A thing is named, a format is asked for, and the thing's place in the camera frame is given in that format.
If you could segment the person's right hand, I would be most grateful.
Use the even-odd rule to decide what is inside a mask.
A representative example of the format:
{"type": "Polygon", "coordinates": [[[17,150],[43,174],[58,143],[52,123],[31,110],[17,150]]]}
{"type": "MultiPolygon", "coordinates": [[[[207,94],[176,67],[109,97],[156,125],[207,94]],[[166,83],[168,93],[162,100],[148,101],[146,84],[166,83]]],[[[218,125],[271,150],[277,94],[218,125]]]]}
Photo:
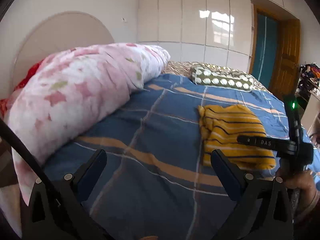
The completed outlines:
{"type": "Polygon", "coordinates": [[[306,170],[285,179],[285,186],[288,189],[299,189],[300,197],[298,202],[298,211],[312,207],[318,201],[318,191],[310,170],[306,170]]]}

